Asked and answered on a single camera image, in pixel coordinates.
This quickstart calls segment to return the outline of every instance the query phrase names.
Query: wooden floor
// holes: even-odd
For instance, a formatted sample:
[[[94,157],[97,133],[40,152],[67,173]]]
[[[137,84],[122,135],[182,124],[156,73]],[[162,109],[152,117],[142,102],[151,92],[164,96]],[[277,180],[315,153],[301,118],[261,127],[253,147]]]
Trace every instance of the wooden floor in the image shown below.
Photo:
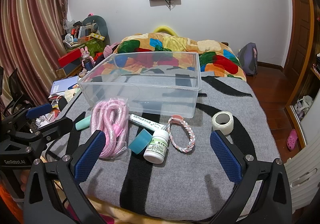
[[[257,75],[247,76],[247,83],[267,116],[280,157],[286,162],[299,152],[298,144],[291,152],[286,145],[292,126],[284,107],[293,91],[293,85],[280,70],[261,66],[258,66]]]

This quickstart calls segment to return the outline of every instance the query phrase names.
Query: hand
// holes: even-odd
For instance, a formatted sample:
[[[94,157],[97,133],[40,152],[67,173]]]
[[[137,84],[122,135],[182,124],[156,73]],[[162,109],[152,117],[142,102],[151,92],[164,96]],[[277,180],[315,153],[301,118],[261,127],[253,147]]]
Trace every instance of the hand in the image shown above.
[[[26,191],[26,186],[27,186],[27,181],[28,181],[28,176],[29,176],[30,170],[22,170],[21,174],[20,174],[20,179],[21,179],[21,190],[23,192]]]

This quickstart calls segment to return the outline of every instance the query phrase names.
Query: purple backpack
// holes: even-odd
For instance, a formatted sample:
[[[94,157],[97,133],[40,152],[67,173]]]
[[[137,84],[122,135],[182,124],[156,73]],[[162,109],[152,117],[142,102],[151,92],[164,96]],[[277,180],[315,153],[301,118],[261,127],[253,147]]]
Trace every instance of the purple backpack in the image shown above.
[[[258,73],[258,52],[255,43],[248,43],[238,52],[237,57],[246,75]]]

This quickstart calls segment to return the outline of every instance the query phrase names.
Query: wooden door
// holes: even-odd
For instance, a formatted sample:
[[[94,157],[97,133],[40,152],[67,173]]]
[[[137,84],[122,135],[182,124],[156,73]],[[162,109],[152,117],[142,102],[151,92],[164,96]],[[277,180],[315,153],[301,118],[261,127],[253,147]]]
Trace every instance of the wooden door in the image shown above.
[[[308,49],[311,49],[312,46],[313,31],[311,30],[311,24],[314,21],[311,19],[311,16],[313,16],[311,14],[311,10],[313,10],[312,0],[292,0],[292,5],[292,33],[284,74],[295,86],[302,73]]]

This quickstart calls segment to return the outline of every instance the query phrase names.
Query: red box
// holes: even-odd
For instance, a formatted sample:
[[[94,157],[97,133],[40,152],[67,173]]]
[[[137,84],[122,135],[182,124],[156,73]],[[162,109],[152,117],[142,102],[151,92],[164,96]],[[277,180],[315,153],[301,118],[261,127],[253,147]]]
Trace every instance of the red box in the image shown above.
[[[78,59],[80,57],[81,57],[81,50],[80,48],[77,48],[67,53],[66,55],[60,57],[58,59],[58,62],[61,67],[65,67],[67,64],[73,62],[75,59]]]

